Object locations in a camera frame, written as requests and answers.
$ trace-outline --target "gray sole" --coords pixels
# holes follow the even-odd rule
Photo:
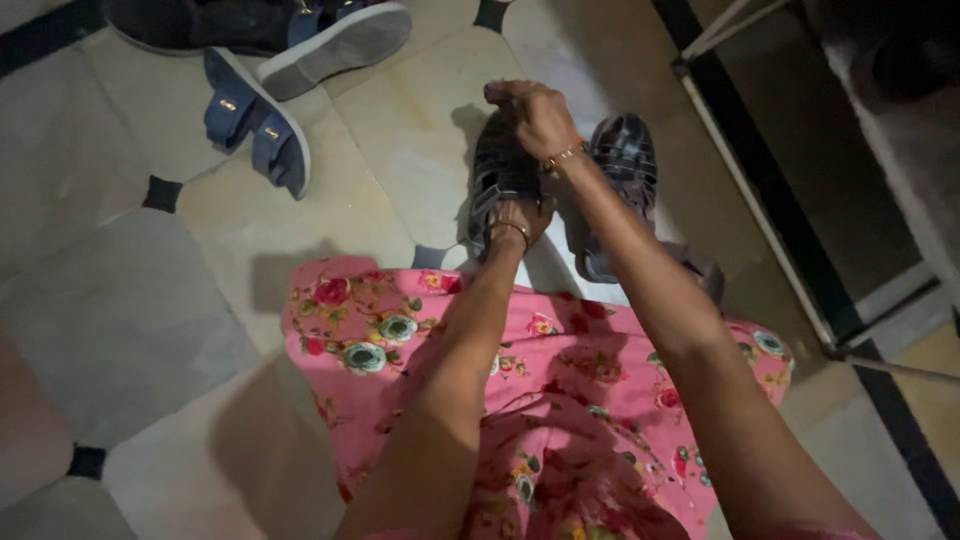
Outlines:
[[[331,75],[388,59],[406,42],[410,29],[407,12],[388,12],[359,21],[261,84],[278,101],[293,99]]]

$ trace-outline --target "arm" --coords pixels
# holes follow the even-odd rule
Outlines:
[[[497,211],[524,225],[531,240],[549,224],[550,215],[545,211],[540,218],[536,204],[511,202]],[[494,227],[489,245],[482,270],[447,321],[436,371],[397,421],[348,506],[336,540],[403,528],[433,538],[458,536],[476,473],[484,387],[526,241],[513,227]],[[444,466],[441,475],[436,474],[438,463]]]
[[[508,103],[525,102],[518,136],[539,160],[576,139],[560,92],[523,83],[494,90],[509,95]],[[733,536],[757,538],[814,523],[876,537],[767,401],[707,295],[635,219],[596,164],[578,154],[561,160],[558,171],[677,386]]]

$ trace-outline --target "floor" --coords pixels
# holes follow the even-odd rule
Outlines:
[[[63,479],[0,512],[5,536],[50,537],[89,515],[101,538],[328,535],[343,508],[309,389],[280,347],[287,277],[341,253],[409,267],[416,244],[451,248],[444,268],[468,265],[456,244],[492,110],[482,86],[531,78],[566,94],[582,135],[611,112],[643,114],[662,178],[658,235],[716,260],[723,308],[794,349],[791,428],[882,534],[937,538],[856,378],[819,354],[674,78],[676,49],[652,5],[515,0],[498,34],[473,26],[481,0],[402,3],[414,30],[396,55],[286,104],[313,160],[299,203],[252,171],[249,147],[210,147],[199,58],[152,55],[105,30],[0,80],[11,126],[0,134],[0,330],[75,439],[109,450],[102,482]],[[140,208],[151,174],[185,183],[176,213]],[[581,234],[562,209],[518,282],[622,303],[618,287],[571,270]],[[910,361],[955,349],[955,336],[938,336]],[[927,425],[948,447],[939,413]],[[719,512],[713,521],[723,538]]]

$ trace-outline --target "tiled floor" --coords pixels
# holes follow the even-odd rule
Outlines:
[[[286,104],[314,163],[299,203],[251,170],[246,146],[227,157],[207,143],[212,91],[199,58],[150,55],[104,31],[0,81],[0,120],[13,126],[0,135],[0,327],[75,436],[111,449],[103,485],[123,519],[101,537],[329,534],[342,505],[324,429],[280,350],[287,277],[311,258],[408,267],[416,243],[454,245],[491,110],[482,84],[529,77],[567,95],[583,135],[611,112],[646,118],[659,235],[717,260],[724,308],[796,351],[800,384],[784,414],[854,504],[891,537],[926,540],[929,516],[855,378],[821,370],[812,331],[669,69],[676,51],[653,7],[515,0],[501,36],[472,26],[480,0],[404,3],[414,32],[399,53]],[[175,215],[136,209],[149,174],[188,183]],[[518,281],[623,302],[618,287],[572,270],[582,233],[564,211]],[[466,260],[455,247],[444,267]],[[883,521],[893,507],[912,516],[909,534]]]

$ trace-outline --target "black sandal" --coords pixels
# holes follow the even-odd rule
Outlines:
[[[542,199],[540,164],[523,150],[516,140],[516,126],[499,110],[491,115],[477,140],[470,197],[467,242],[477,258],[483,256],[487,247],[490,211],[498,201],[539,204]],[[510,222],[501,223],[518,227]]]
[[[600,166],[613,191],[653,229],[657,162],[653,138],[639,115],[629,112],[601,122],[593,132],[590,155]],[[577,265],[584,277],[592,282],[617,282],[607,254],[594,233],[587,238],[584,251],[577,257]]]

